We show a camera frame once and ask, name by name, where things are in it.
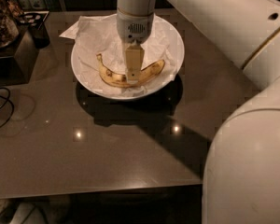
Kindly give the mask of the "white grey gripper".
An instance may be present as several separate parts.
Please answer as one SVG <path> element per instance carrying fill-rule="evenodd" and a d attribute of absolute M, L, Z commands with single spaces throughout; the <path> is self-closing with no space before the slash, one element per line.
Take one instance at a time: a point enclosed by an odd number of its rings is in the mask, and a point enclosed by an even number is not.
<path fill-rule="evenodd" d="M 140 77 L 145 51 L 140 44 L 151 34 L 154 14 L 135 16 L 117 10 L 117 30 L 119 37 L 130 44 L 125 50 L 127 82 L 137 83 Z"/>

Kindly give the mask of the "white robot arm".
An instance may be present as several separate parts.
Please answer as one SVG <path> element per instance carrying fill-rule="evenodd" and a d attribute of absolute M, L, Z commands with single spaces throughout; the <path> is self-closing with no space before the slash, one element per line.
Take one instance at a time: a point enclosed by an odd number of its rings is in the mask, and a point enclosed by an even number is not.
<path fill-rule="evenodd" d="M 202 224 L 280 224 L 280 2 L 167 0 L 231 62 L 229 91 L 259 94 L 222 123 L 208 150 L 189 140 L 179 157 L 203 182 Z M 118 0 L 118 31 L 145 41 L 155 0 Z"/>

